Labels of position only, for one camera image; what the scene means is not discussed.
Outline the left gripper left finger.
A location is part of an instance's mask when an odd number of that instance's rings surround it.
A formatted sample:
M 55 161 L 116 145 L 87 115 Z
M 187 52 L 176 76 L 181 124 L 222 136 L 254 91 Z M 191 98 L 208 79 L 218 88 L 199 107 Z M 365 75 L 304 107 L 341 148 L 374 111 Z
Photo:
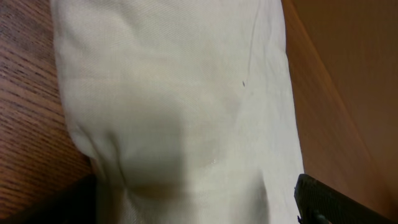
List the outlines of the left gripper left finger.
M 96 177 L 91 174 L 1 224 L 95 224 Z

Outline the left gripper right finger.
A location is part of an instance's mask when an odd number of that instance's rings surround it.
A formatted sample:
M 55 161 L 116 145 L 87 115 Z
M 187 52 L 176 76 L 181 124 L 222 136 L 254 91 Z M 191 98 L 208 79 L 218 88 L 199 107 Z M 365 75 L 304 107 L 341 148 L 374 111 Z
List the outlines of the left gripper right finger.
M 294 198 L 300 224 L 396 224 L 307 174 L 300 174 Z

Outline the cream cloth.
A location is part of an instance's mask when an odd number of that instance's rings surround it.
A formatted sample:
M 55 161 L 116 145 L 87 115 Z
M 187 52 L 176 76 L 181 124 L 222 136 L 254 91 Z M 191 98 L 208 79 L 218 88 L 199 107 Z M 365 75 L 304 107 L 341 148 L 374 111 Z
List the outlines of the cream cloth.
M 303 160 L 279 0 L 50 3 L 98 223 L 296 223 Z

